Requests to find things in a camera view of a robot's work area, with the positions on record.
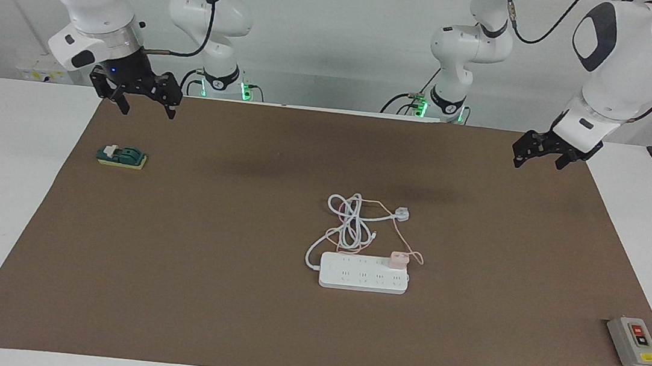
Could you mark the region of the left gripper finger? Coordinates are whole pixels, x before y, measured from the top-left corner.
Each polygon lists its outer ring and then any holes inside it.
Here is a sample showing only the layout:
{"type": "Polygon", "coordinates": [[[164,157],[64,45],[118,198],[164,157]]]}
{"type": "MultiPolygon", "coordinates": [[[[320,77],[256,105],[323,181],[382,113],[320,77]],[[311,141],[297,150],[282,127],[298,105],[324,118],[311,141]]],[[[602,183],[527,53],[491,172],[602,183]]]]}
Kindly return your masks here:
{"type": "Polygon", "coordinates": [[[562,155],[555,160],[555,166],[558,171],[562,171],[565,169],[567,166],[569,166],[572,163],[577,163],[580,160],[582,161],[584,159],[584,155],[581,154],[576,154],[576,153],[562,153],[562,155]]]}
{"type": "Polygon", "coordinates": [[[513,143],[513,164],[516,169],[521,168],[525,162],[532,158],[542,157],[548,154],[548,148],[544,143],[549,140],[548,132],[537,133],[529,130],[522,137],[513,143]]]}

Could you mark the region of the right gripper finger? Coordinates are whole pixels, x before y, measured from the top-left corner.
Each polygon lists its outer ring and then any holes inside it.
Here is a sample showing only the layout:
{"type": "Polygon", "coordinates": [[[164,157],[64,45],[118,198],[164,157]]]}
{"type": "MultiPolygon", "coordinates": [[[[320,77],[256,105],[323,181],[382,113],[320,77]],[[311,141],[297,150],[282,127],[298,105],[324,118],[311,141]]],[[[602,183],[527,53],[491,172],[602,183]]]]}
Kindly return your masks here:
{"type": "Polygon", "coordinates": [[[116,104],[122,114],[127,115],[131,110],[131,107],[125,98],[125,86],[120,85],[119,87],[112,88],[107,79],[107,75],[103,70],[102,67],[94,66],[91,73],[89,73],[89,78],[93,84],[95,92],[101,99],[107,99],[116,104]]]}
{"type": "Polygon", "coordinates": [[[176,109],[183,99],[181,85],[170,72],[143,78],[142,95],[161,104],[170,120],[175,119],[176,109]]]}

